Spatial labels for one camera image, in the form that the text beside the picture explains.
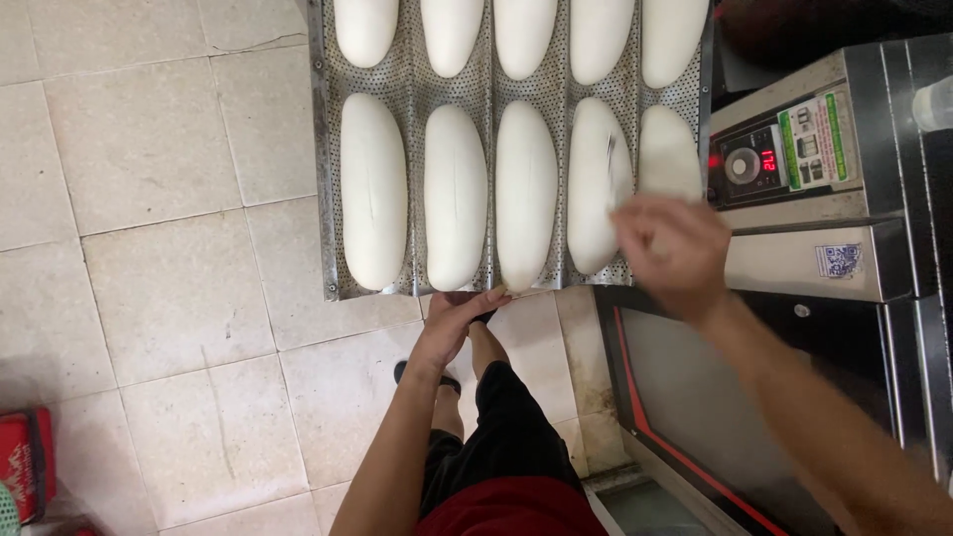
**sticker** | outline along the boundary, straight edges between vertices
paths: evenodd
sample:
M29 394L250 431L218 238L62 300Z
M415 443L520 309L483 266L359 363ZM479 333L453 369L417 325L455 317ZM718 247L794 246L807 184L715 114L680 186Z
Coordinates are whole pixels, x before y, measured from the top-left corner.
M815 246L814 255L818 259L818 272L822 278L852 278L859 274L861 264L860 244L829 244Z
M778 113L791 190L847 180L837 98L825 93Z

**red shirt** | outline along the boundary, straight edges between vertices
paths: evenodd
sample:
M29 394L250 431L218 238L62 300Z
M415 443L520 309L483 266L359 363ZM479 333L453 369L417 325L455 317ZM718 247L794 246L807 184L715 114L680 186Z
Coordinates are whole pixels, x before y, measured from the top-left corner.
M417 536L608 536L589 501L549 477L504 477L471 485L416 526Z

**black pants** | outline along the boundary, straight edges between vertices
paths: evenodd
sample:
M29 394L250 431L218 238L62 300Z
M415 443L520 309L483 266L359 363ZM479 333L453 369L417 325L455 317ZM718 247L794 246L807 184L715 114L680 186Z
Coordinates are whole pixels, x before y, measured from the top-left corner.
M467 443L430 431L420 519L464 487L497 477L552 477L585 495L566 443L509 363L486 367L476 386L476 409L476 431Z

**green basket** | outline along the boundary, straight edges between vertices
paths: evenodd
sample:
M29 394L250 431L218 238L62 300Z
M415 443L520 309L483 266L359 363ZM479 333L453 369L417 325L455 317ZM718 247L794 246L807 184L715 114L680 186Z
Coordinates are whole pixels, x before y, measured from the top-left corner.
M20 513L10 491L0 482L0 536L19 536Z

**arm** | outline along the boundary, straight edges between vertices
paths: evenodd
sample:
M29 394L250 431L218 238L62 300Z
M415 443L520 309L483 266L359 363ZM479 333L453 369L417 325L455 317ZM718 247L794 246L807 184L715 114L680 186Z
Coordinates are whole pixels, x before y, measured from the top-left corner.
M614 215L633 275L738 372L799 479L848 534L953 534L953 502L727 290L731 232L703 205L637 196Z
M470 319L509 300L501 288L478 296L434 295L427 323L337 511L330 536L413 534L440 375L463 345Z

